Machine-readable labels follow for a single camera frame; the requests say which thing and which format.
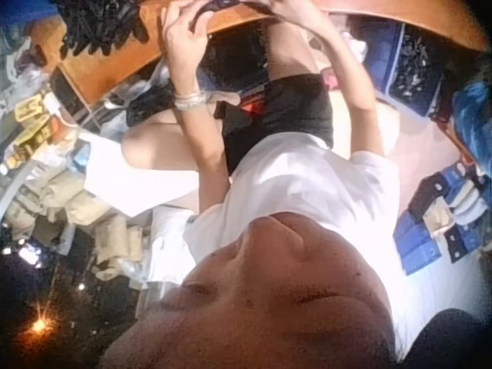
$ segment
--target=hand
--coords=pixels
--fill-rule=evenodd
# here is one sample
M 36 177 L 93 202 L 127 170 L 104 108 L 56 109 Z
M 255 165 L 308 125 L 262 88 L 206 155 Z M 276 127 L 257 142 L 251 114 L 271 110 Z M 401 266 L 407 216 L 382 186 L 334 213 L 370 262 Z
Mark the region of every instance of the hand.
M 174 1 L 162 10 L 162 38 L 169 74 L 179 95 L 186 96 L 200 91 L 197 69 L 207 48 L 207 25 L 214 13 L 200 15 L 194 32 L 190 26 L 198 11 L 207 3 L 208 0 Z
M 312 0 L 242 0 L 266 6 L 280 19 L 312 30 L 326 20 Z

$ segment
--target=black shorts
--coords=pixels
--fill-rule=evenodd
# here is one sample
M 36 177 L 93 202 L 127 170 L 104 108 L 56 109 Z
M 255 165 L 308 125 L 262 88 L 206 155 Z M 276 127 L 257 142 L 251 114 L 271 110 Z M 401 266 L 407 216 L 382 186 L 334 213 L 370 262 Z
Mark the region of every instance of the black shorts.
M 219 105 L 215 117 L 224 120 L 230 174 L 258 142 L 276 133 L 309 133 L 333 148 L 333 111 L 320 75 L 296 75 L 269 83 L 264 90 L 264 114 L 258 118 L 251 119 L 227 103 Z

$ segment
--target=wooden counter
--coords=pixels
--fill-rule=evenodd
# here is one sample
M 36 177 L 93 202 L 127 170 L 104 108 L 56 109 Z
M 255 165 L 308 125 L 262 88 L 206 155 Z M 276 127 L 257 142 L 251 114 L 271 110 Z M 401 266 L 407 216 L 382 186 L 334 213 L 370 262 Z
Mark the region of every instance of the wooden counter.
M 130 38 L 121 50 L 113 50 L 105 57 L 101 51 L 89 55 L 87 51 L 77 58 L 68 56 L 60 61 L 58 50 L 65 34 L 65 25 L 59 17 L 38 22 L 32 30 L 33 42 L 40 44 L 48 59 L 46 70 L 52 71 L 58 63 L 79 90 L 81 96 L 93 105 L 102 95 L 160 55 L 158 27 L 162 6 L 170 0 L 150 0 L 141 6 L 141 17 L 147 26 L 150 41 L 142 45 Z M 315 0 L 325 11 L 376 15 L 417 25 L 433 31 L 466 48 L 490 50 L 486 32 L 479 26 L 470 10 L 461 0 Z M 239 5 L 217 13 L 211 20 L 210 32 L 217 32 L 263 18 L 264 15 Z

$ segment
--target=bracelet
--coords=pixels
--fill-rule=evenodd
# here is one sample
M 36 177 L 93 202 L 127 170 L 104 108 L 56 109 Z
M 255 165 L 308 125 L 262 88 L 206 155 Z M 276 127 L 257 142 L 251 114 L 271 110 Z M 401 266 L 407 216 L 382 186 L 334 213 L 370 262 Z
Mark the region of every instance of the bracelet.
M 200 91 L 193 95 L 180 96 L 175 94 L 175 106 L 179 111 L 187 111 L 197 106 L 206 104 L 208 100 L 208 94 Z

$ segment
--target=white t-shirt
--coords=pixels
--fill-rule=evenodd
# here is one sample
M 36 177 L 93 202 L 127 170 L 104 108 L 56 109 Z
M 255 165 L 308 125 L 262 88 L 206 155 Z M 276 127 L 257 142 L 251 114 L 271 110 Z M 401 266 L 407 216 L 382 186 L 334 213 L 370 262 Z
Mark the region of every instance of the white t-shirt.
M 392 238 L 398 169 L 386 158 L 362 151 L 348 161 L 313 135 L 280 133 L 254 146 L 232 181 L 224 203 L 185 230 L 184 240 L 197 263 L 237 240 L 254 219 L 291 212 L 343 236 L 376 271 L 379 258 L 400 265 Z

